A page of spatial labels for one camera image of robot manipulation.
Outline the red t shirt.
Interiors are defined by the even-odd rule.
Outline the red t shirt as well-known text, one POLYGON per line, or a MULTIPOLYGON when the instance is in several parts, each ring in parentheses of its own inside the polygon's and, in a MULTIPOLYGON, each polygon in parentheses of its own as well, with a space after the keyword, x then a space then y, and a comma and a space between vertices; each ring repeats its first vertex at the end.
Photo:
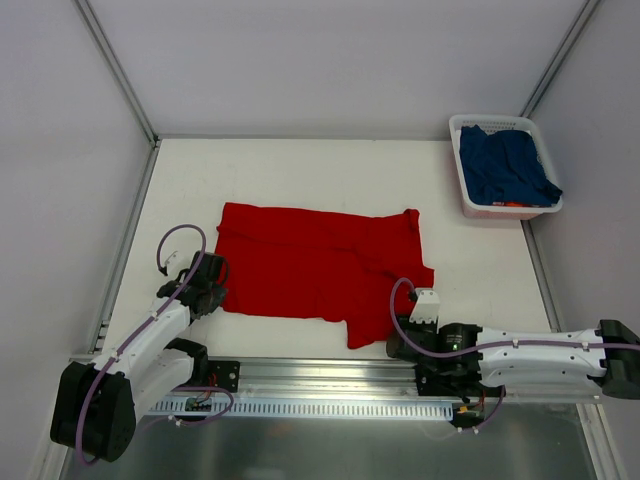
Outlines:
POLYGON ((398 279, 435 284, 416 209, 367 217, 228 202, 217 232, 230 268, 225 311, 343 322, 352 350, 390 336, 398 279))

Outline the blue t shirt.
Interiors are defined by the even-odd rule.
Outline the blue t shirt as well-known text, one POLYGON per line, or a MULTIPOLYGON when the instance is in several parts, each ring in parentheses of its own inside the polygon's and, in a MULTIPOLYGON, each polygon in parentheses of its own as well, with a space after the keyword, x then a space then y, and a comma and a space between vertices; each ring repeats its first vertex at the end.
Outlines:
POLYGON ((488 134, 477 125, 464 126, 459 155, 475 204, 549 208, 561 199, 562 190, 547 178, 534 139, 525 131, 488 134))

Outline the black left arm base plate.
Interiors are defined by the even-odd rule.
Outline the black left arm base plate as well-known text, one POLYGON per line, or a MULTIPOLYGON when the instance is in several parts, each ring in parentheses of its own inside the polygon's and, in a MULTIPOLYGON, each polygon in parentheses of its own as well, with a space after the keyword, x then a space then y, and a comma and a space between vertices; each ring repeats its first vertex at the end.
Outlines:
POLYGON ((209 360, 205 369, 204 385, 222 388, 230 393, 238 391, 241 363, 232 360, 209 360))

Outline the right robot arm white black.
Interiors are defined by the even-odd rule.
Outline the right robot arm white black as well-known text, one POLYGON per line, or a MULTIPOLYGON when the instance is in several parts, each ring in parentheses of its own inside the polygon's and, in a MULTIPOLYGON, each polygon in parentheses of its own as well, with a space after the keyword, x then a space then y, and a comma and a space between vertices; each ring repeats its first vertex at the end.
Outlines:
POLYGON ((595 386, 607 397, 639 397, 639 337, 618 320, 602 320, 594 329, 531 334, 401 317, 386 353, 413 364, 421 396, 469 402, 509 388, 595 386))

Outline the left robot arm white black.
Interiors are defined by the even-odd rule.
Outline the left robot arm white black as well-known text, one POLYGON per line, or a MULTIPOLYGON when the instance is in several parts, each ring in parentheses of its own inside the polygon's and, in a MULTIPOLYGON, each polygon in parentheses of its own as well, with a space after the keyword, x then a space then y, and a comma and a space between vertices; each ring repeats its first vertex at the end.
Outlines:
POLYGON ((113 462, 138 422, 173 390, 211 391, 216 375, 206 346, 181 335, 223 303, 228 275, 224 257, 195 253, 190 268, 159 288, 145 318, 118 345, 87 363, 71 362, 60 377, 51 440, 113 462))

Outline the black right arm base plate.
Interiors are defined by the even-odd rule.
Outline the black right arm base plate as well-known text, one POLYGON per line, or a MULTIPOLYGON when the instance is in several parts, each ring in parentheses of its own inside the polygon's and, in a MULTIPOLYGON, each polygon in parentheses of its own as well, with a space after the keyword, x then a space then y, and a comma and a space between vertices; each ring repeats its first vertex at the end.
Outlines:
POLYGON ((452 372, 436 372, 424 365, 415 365, 414 374, 419 396, 456 397, 463 403, 469 403, 472 398, 498 398, 501 393, 500 387, 481 384, 478 372, 462 372, 458 375, 452 372))

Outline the aluminium mounting rail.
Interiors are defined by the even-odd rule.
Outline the aluminium mounting rail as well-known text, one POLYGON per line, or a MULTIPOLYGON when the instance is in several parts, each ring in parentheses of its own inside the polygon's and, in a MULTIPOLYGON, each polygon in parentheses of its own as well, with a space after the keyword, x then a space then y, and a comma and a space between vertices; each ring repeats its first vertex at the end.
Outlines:
MULTIPOLYGON (((237 393, 242 397, 428 400, 419 398, 411 364, 396 360, 329 360, 210 357, 238 361, 237 393)), ((603 394, 595 385, 508 385, 507 402, 536 404, 598 404, 603 394)))

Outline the white plastic laundry basket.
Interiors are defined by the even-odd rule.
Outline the white plastic laundry basket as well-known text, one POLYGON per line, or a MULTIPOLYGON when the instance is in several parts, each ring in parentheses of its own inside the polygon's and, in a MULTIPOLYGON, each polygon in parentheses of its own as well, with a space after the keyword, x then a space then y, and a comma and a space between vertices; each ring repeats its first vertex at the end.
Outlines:
POLYGON ((449 129, 466 217, 530 220, 561 210, 563 191, 532 120, 458 114, 449 129))

